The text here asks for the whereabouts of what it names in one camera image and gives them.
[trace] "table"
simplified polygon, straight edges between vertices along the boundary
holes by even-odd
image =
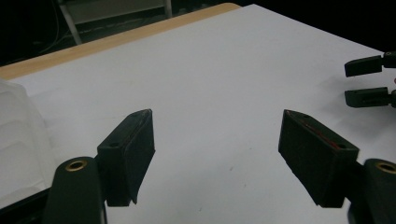
[[[94,156],[125,116],[151,108],[157,152],[137,206],[109,223],[347,223],[316,207],[277,152],[285,108],[318,119],[368,158],[396,161],[394,109],[346,106],[390,70],[346,78],[379,51],[258,6],[16,77],[42,114],[58,162]]]

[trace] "dark background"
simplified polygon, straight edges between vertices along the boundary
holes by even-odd
[[[0,66],[46,53],[43,49],[67,32],[59,7],[51,1],[0,1]],[[373,49],[396,50],[394,7],[386,1],[173,0],[172,5],[179,11],[224,2],[257,4]]]

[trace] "wooden table edge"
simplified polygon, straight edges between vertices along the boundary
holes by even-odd
[[[177,27],[210,18],[231,10],[240,8],[232,3],[224,3],[214,7],[208,7],[199,11],[174,17],[170,20],[159,21],[151,25],[139,27],[117,35],[108,36],[86,44],[75,46],[69,49],[59,50],[50,54],[42,55],[19,63],[13,63],[0,67],[0,78],[10,80],[16,77],[38,72],[52,66],[73,61],[75,59],[111,49],[116,46],[132,42],[147,36],[156,35]]]

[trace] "translucent plastic container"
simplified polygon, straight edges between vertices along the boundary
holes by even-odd
[[[0,208],[50,187],[55,169],[44,121],[25,88],[0,78]]]

